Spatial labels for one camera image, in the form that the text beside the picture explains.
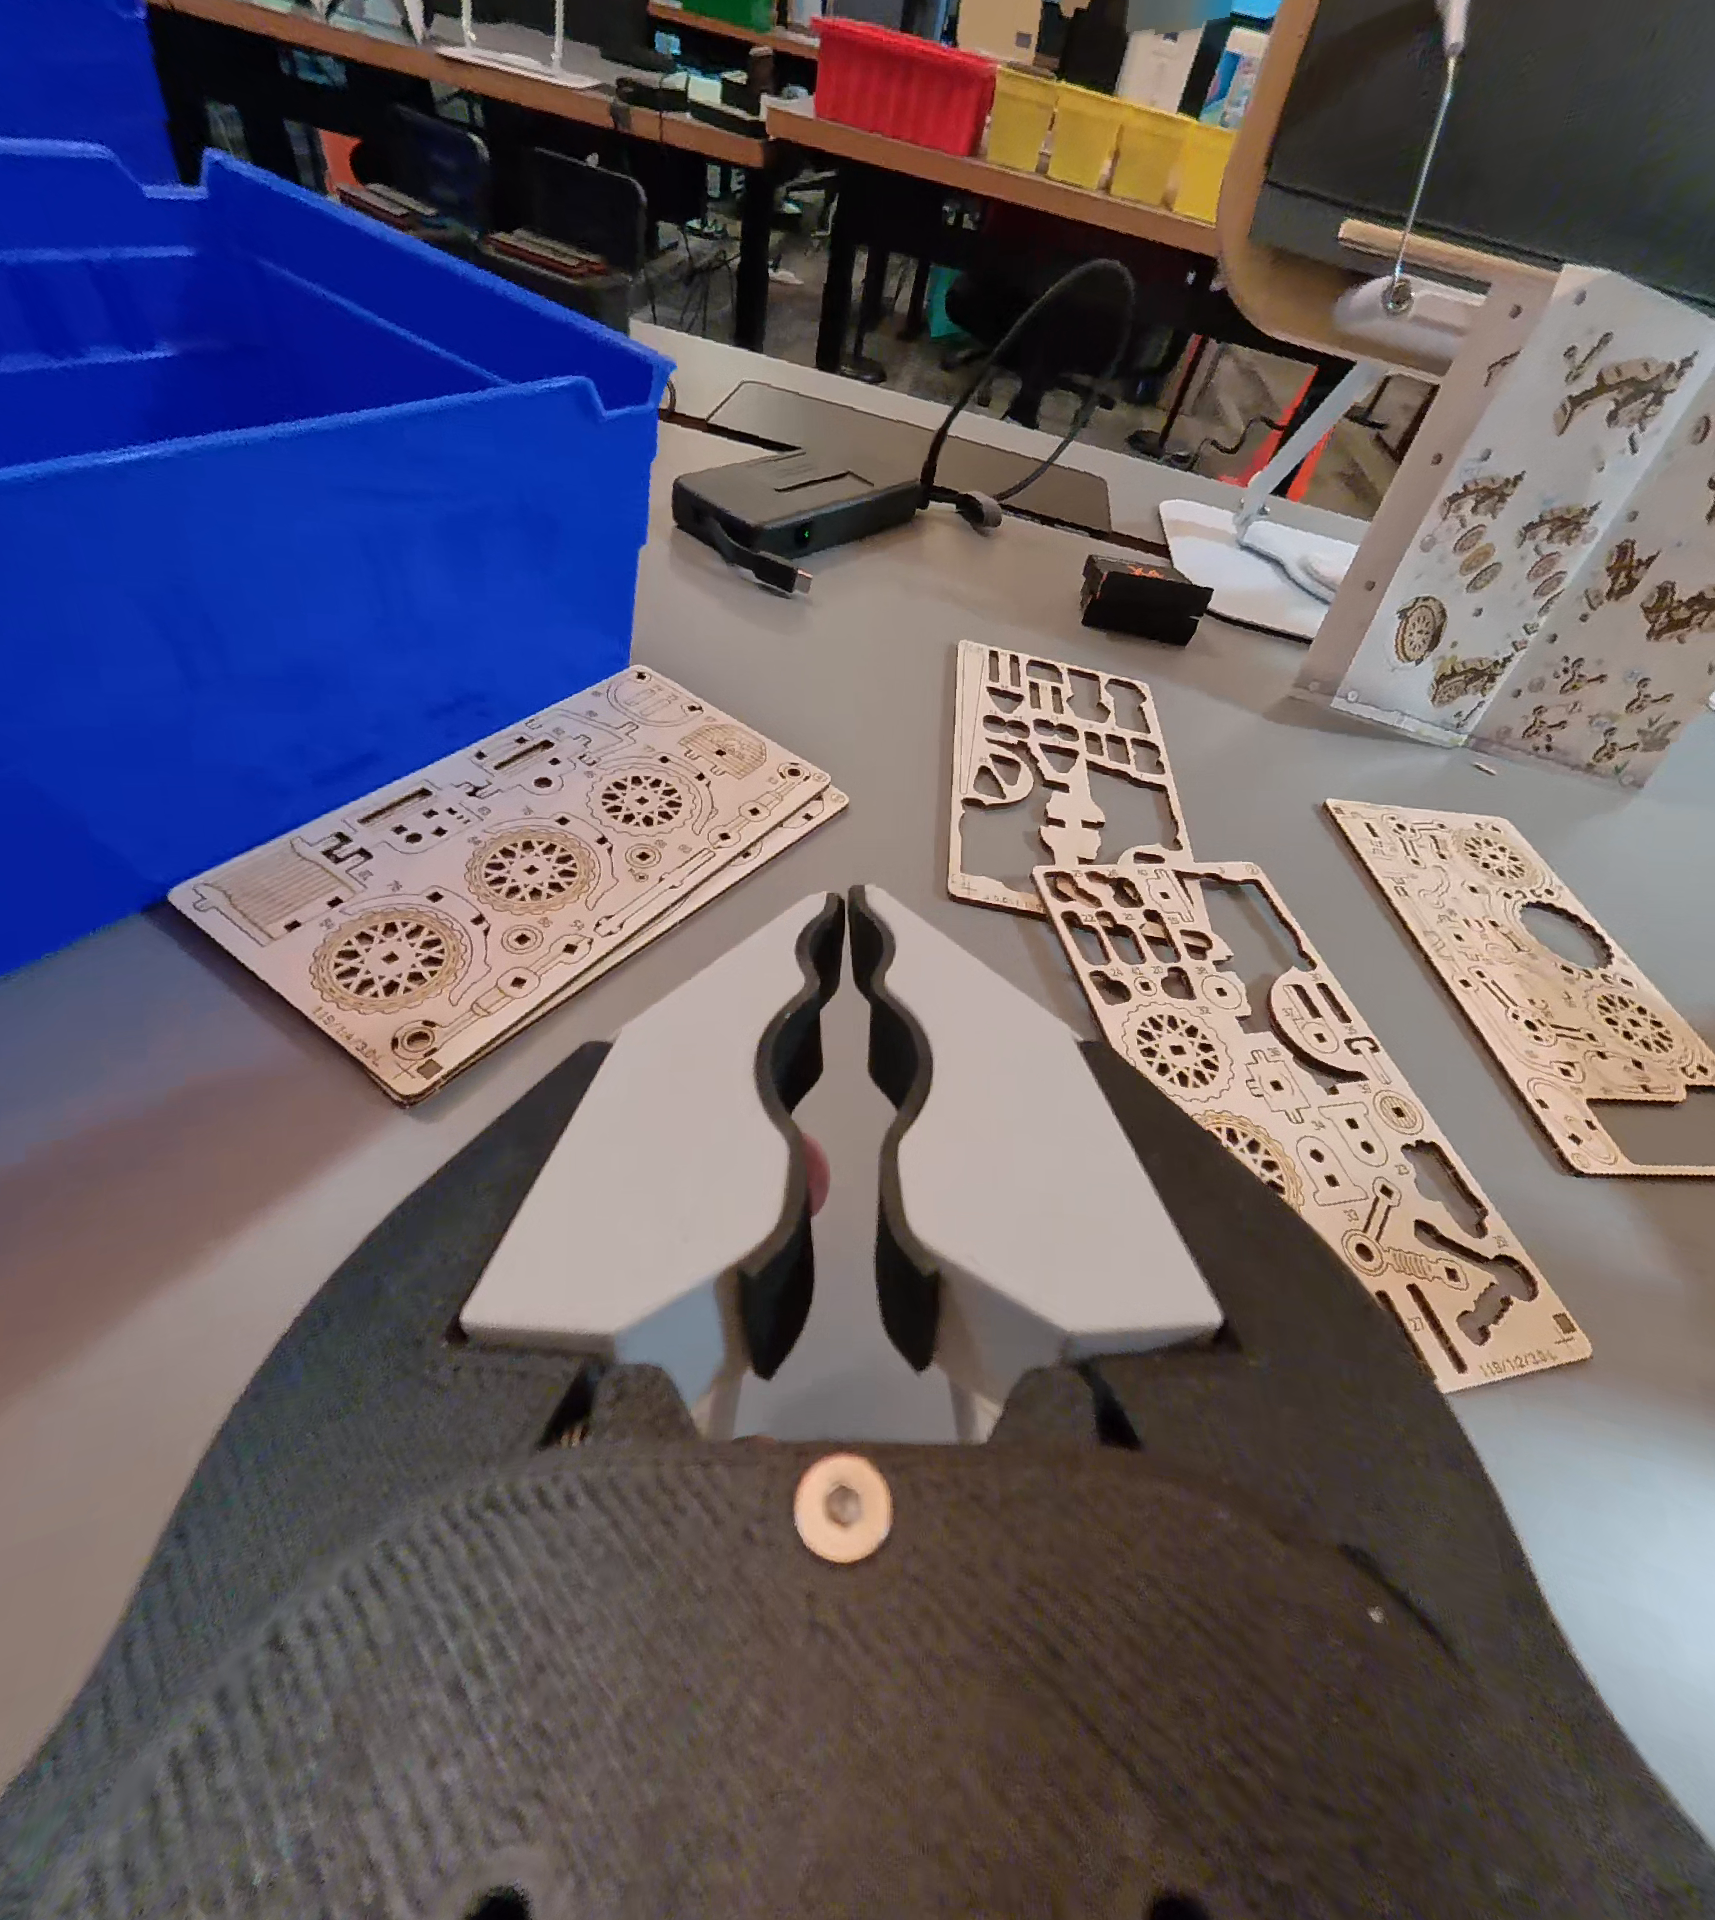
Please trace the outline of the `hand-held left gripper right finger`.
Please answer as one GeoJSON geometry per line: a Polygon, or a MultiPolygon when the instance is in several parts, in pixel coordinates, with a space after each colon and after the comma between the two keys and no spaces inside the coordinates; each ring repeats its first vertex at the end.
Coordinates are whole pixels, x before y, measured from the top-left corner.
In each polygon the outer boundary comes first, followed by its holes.
{"type": "Polygon", "coordinates": [[[1034,1370],[1211,1342],[1224,1311],[1071,1028],[885,890],[851,890],[887,1339],[980,1444],[1034,1370]]]}

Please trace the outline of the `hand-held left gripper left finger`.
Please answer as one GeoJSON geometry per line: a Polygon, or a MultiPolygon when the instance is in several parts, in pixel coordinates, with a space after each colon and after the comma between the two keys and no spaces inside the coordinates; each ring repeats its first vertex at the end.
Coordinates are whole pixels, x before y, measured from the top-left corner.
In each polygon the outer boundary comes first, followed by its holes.
{"type": "Polygon", "coordinates": [[[794,1114],[843,956],[844,898],[808,895],[616,1033],[458,1311],[469,1342],[655,1367],[734,1435],[811,1309],[794,1114]]]}

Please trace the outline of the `long wooden puzzle sheet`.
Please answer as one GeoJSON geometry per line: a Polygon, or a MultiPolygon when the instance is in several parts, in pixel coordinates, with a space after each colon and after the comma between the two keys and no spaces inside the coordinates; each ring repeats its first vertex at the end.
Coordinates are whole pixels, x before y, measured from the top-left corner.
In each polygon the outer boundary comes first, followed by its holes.
{"type": "Polygon", "coordinates": [[[1592,1356],[1262,867],[1141,846],[1032,884],[1111,1053],[1324,1239],[1441,1391],[1592,1356]]]}

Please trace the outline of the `narrow wooden puzzle sheet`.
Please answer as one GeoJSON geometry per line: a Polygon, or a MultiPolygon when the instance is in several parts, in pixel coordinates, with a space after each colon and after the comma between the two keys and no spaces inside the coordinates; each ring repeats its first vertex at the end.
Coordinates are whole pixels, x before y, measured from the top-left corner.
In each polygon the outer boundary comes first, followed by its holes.
{"type": "Polygon", "coordinates": [[[1039,865],[1118,861],[1138,846],[1188,851],[1155,691],[1132,677],[962,640],[946,890],[1039,914],[1039,865]]]}

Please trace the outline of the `stack of wooden puzzle sheets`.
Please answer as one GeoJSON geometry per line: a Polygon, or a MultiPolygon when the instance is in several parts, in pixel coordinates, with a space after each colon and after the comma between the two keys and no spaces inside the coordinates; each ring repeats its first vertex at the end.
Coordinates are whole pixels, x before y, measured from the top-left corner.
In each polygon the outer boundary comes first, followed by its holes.
{"type": "Polygon", "coordinates": [[[170,904],[413,1107],[844,805],[820,767],[630,665],[170,904]]]}

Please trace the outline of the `wooden puzzle sheet round hole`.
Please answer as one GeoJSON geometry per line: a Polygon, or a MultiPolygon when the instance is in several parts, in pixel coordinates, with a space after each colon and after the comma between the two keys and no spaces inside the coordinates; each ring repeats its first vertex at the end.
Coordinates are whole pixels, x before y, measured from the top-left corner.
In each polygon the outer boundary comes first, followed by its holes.
{"type": "Polygon", "coordinates": [[[1633,1160],[1599,1111],[1715,1091],[1715,1049],[1511,821],[1327,798],[1324,812],[1524,1111],[1583,1177],[1715,1179],[1633,1160]]]}

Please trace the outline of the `small black box red display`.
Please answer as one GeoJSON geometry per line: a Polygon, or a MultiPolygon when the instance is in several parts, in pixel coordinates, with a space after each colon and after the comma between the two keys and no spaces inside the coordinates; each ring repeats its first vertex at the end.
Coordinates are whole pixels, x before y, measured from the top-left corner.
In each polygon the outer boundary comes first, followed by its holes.
{"type": "Polygon", "coordinates": [[[1080,581],[1080,621],[1109,635],[1181,649],[1210,612],[1211,588],[1166,563],[1088,553],[1080,581]]]}

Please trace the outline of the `black power adapter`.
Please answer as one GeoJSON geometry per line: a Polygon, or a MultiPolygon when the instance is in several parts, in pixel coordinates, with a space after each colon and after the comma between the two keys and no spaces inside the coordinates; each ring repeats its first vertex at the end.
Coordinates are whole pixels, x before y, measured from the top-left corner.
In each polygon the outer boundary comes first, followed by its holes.
{"type": "Polygon", "coordinates": [[[739,570],[783,579],[823,551],[908,525],[922,503],[918,481],[871,481],[808,451],[686,472],[671,488],[679,530],[739,570]]]}

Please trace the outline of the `large blue plastic bin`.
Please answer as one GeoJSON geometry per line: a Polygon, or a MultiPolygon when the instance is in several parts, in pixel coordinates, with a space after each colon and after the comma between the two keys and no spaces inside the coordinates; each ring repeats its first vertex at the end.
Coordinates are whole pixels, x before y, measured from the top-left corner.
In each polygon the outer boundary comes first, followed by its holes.
{"type": "Polygon", "coordinates": [[[0,976],[627,665],[671,374],[230,156],[0,138],[0,976]]]}

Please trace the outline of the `white printed puzzle box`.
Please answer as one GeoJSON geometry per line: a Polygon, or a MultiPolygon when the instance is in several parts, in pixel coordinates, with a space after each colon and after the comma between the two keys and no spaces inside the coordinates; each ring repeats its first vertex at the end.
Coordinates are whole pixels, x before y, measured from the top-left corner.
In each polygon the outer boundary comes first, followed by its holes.
{"type": "Polygon", "coordinates": [[[1459,347],[1296,697],[1648,783],[1715,693],[1715,317],[1566,267],[1459,347]]]}

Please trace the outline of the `wooden background table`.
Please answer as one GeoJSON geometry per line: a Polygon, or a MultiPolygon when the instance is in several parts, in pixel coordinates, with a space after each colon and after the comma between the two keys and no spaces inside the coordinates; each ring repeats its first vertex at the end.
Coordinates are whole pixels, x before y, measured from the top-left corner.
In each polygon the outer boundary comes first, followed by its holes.
{"type": "Polygon", "coordinates": [[[1208,221],[1145,207],[1088,188],[1025,175],[973,156],[934,154],[880,131],[820,123],[802,109],[771,109],[760,131],[723,131],[686,114],[630,109],[609,88],[571,89],[535,75],[504,73],[458,61],[448,45],[420,45],[379,33],[325,23],[318,12],[241,2],[149,3],[149,45],[167,98],[172,154],[183,175],[200,166],[205,105],[230,103],[246,123],[262,166],[293,179],[290,124],[363,138],[376,109],[348,86],[327,88],[293,66],[298,56],[335,59],[349,77],[376,73],[388,84],[444,86],[485,103],[492,154],[493,210],[507,207],[513,154],[569,131],[593,145],[650,156],[657,168],[699,163],[743,177],[741,245],[734,277],[730,340],[767,349],[771,240],[778,193],[808,163],[829,163],[837,188],[832,219],[829,295],[822,305],[816,367],[837,372],[853,312],[855,252],[887,238],[908,256],[948,249],[939,212],[951,200],[1009,207],[1071,261],[1115,256],[1132,270],[1139,309],[1159,295],[1208,295],[1220,249],[1208,221]]]}

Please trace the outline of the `yellow plastic bin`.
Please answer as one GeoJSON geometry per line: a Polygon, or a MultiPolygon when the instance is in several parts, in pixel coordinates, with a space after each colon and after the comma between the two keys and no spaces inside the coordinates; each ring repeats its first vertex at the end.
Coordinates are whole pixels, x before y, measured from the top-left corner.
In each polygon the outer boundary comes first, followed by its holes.
{"type": "Polygon", "coordinates": [[[1120,100],[1108,193],[1146,207],[1173,207],[1195,119],[1120,100]]]}
{"type": "Polygon", "coordinates": [[[1217,212],[1238,131],[1180,116],[1181,154],[1173,170],[1173,212],[1217,226],[1217,212]]]}
{"type": "Polygon", "coordinates": [[[1050,73],[1001,65],[981,154],[988,165],[1027,175],[1043,168],[1043,147],[1050,138],[1059,96],[1060,86],[1050,73]]]}
{"type": "Polygon", "coordinates": [[[1109,93],[1059,84],[1045,172],[1059,184],[1104,191],[1127,117],[1129,105],[1109,93]]]}

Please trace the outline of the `red plastic bin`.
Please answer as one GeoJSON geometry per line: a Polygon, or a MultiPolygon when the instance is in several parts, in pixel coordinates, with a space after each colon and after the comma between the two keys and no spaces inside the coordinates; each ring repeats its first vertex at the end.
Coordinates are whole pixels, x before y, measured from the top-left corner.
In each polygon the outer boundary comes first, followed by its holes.
{"type": "Polygon", "coordinates": [[[999,65],[904,31],[823,17],[816,31],[815,116],[944,156],[976,156],[999,65]]]}

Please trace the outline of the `wooden-rimmed dark board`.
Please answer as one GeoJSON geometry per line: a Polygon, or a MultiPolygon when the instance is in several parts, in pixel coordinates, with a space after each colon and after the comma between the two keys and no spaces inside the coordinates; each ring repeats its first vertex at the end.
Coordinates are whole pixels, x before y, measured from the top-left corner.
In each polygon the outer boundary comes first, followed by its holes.
{"type": "MultiPolygon", "coordinates": [[[[1389,268],[1443,96],[1436,3],[1282,3],[1217,244],[1239,310],[1361,356],[1336,300],[1389,268]]],[[[1613,270],[1715,317],[1715,3],[1476,2],[1408,261],[1613,270]]]]}

